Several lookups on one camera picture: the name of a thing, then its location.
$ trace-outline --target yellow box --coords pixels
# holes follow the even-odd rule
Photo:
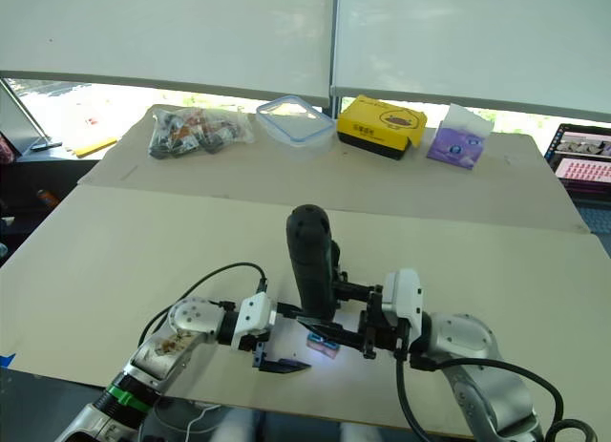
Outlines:
[[[344,143],[400,159],[420,144],[426,123],[424,113],[359,95],[340,114],[337,133]]]

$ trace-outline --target black cylindrical object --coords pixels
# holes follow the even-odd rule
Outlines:
[[[331,229],[325,210],[302,205],[286,220],[286,242],[304,316],[331,321],[336,299],[332,280]]]

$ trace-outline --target white tabletop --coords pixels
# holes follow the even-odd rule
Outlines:
[[[332,89],[607,121],[609,1],[339,0]]]
[[[252,119],[257,137],[254,144],[234,144],[214,156],[201,152],[157,160],[147,153],[154,108],[81,183],[284,205],[313,202],[337,210],[414,218],[588,231],[533,139],[525,135],[491,135],[473,171],[426,158],[433,129],[427,130],[420,148],[410,148],[399,161],[336,140],[328,154],[297,162],[279,150]]]
[[[0,75],[328,104],[333,0],[2,0]]]
[[[269,277],[271,297],[297,304],[284,235],[285,205],[135,189],[78,186],[0,268],[0,353],[12,367],[107,385],[135,350],[146,321],[193,281],[250,260]],[[610,261],[596,237],[440,220],[328,211],[342,265],[357,283],[382,283],[411,266],[429,312],[471,313],[494,330],[504,357],[561,389],[566,415],[611,437]],[[256,273],[235,270],[198,289],[239,300]],[[337,318],[355,328],[362,305]],[[196,355],[170,394],[227,405],[405,427],[393,364],[342,347],[335,360],[306,348],[306,331],[278,324],[271,359],[311,369],[274,375],[249,353],[218,347],[206,369]],[[468,433],[441,373],[407,372],[411,404],[425,428]],[[552,404],[531,386],[544,426]]]

